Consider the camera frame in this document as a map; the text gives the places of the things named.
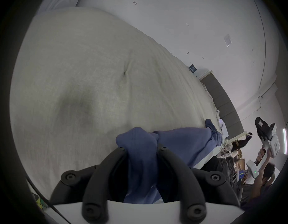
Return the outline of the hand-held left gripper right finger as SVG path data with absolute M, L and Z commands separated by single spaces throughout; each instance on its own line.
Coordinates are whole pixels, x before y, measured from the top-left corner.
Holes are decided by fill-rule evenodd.
M 181 223 L 204 221 L 209 214 L 207 202 L 240 207 L 237 195 L 222 172 L 189 167 L 161 144 L 157 144 L 157 163 L 156 188 L 164 203 L 180 201 Z

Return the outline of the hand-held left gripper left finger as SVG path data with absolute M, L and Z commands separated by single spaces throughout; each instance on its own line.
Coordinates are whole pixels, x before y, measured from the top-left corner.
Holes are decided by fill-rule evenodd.
M 118 147 L 99 165 L 65 171 L 49 202 L 52 205 L 82 202 L 81 214 L 87 222 L 107 222 L 107 201 L 122 202 L 127 184 L 128 153 Z

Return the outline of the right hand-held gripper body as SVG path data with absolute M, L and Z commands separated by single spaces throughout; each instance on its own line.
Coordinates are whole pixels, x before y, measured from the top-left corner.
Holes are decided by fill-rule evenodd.
M 280 151 L 280 142 L 278 139 L 278 136 L 276 134 L 276 124 L 272 123 L 269 125 L 272 129 L 272 139 L 270 141 L 270 147 L 263 145 L 264 149 L 266 150 L 266 154 L 263 157 L 262 161 L 260 163 L 253 162 L 252 160 L 249 160 L 246 165 L 248 167 L 248 173 L 252 176 L 252 178 L 257 178 L 259 175 L 260 168 L 264 165 L 265 160 L 268 157 L 267 151 L 270 150 L 270 157 L 275 158 L 278 152 Z

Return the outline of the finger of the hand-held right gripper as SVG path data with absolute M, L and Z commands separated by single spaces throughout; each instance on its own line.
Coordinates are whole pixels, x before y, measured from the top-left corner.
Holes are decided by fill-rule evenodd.
M 255 126 L 257 130 L 257 135 L 260 138 L 262 144 L 270 147 L 270 141 L 272 139 L 271 127 L 260 117 L 256 117 Z

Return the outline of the person's right hand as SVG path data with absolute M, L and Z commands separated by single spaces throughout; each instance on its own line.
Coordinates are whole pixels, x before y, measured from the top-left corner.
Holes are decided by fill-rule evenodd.
M 258 156 L 256 158 L 256 163 L 260 163 L 262 161 L 263 157 L 265 156 L 265 154 L 266 154 L 266 150 L 264 149 L 264 147 L 262 147 L 260 149 L 260 151 L 258 152 Z

